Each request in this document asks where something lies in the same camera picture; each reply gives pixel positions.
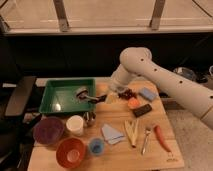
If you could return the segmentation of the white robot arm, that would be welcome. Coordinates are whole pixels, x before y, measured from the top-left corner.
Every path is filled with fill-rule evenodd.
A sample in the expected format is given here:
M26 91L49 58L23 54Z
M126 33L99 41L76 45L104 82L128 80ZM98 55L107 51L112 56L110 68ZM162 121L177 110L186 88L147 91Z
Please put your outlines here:
M136 76L154 83L213 130L213 90L158 66L152 61L151 51L144 47L129 47L121 52L109 89L123 93Z

